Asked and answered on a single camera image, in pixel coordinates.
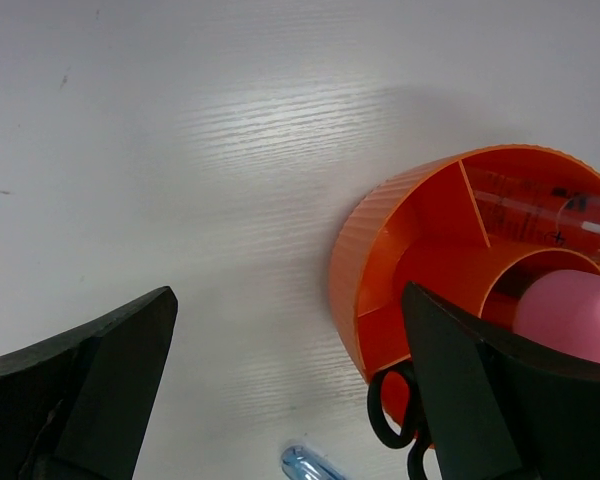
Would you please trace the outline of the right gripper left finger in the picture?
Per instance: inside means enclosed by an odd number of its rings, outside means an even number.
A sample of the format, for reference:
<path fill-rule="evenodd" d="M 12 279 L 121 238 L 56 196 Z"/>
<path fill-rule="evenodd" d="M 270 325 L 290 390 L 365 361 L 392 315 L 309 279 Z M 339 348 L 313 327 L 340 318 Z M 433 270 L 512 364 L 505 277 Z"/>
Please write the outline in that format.
<path fill-rule="evenodd" d="M 0 479 L 130 479 L 178 300 L 157 288 L 0 356 Z"/>

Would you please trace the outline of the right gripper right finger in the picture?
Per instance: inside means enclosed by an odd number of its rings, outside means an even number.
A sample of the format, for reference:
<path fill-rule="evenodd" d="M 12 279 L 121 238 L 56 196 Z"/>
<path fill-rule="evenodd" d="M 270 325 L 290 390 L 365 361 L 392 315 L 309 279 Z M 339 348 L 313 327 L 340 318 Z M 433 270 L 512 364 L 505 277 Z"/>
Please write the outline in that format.
<path fill-rule="evenodd" d="M 445 479 L 600 479 L 600 364 L 408 284 L 406 336 Z"/>

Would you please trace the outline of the black handled scissors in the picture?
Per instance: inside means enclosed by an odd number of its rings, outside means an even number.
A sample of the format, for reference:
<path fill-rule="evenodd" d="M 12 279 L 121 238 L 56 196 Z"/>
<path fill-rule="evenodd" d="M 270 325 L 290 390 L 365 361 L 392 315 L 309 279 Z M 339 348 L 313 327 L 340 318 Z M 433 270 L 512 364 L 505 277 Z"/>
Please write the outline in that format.
<path fill-rule="evenodd" d="M 391 449 L 415 441 L 407 456 L 410 479 L 426 479 L 424 455 L 432 445 L 422 398 L 410 359 L 377 371 L 368 385 L 367 414 L 377 438 Z"/>

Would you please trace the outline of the clear bottle blue cap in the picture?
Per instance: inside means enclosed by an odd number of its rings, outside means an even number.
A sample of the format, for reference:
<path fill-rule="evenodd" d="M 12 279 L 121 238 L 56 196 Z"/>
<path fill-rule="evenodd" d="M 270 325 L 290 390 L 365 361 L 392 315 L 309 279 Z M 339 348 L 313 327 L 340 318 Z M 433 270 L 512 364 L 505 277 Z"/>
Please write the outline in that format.
<path fill-rule="evenodd" d="M 481 168 L 465 171 L 488 234 L 600 263 L 600 195 Z"/>

